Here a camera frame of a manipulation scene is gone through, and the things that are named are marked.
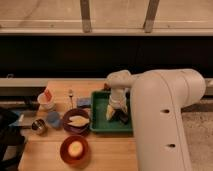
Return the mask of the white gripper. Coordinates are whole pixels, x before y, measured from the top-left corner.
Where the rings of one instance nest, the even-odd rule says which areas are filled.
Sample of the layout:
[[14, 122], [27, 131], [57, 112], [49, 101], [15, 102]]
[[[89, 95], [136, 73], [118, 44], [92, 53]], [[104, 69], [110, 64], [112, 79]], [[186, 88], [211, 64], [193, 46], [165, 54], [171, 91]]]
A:
[[119, 114], [119, 120], [123, 124], [127, 124], [129, 122], [129, 116], [125, 113], [127, 113], [127, 105], [122, 102], [113, 102], [110, 101], [107, 105], [107, 111], [106, 111], [106, 119], [108, 121], [112, 120], [118, 120], [118, 109], [121, 109], [124, 113]]

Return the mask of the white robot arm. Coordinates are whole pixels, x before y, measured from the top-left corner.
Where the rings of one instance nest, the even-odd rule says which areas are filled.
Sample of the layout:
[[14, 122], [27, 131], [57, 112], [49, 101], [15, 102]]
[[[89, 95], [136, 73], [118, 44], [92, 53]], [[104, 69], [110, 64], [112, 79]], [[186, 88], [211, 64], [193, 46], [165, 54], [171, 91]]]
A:
[[181, 109], [205, 94], [194, 69], [113, 72], [106, 82], [114, 109], [129, 106], [139, 171], [192, 171]]

